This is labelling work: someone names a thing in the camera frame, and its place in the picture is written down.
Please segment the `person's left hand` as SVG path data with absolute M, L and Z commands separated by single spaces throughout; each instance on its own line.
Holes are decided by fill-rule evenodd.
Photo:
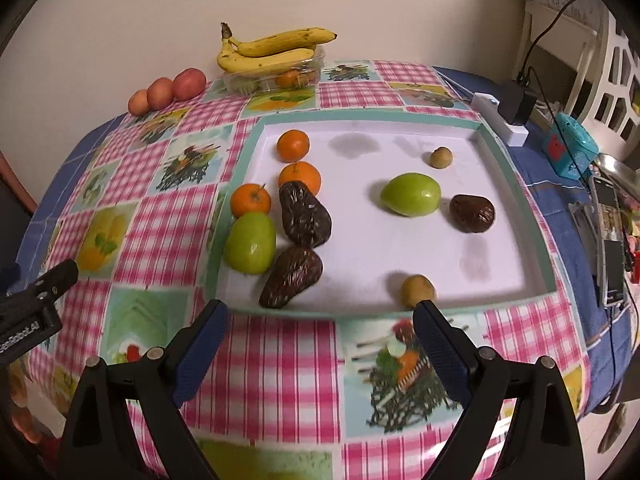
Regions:
M 46 432 L 37 417 L 32 414 L 39 396 L 39 388 L 29 378 L 21 360 L 9 366 L 10 419 L 13 427 L 27 442 L 40 445 Z

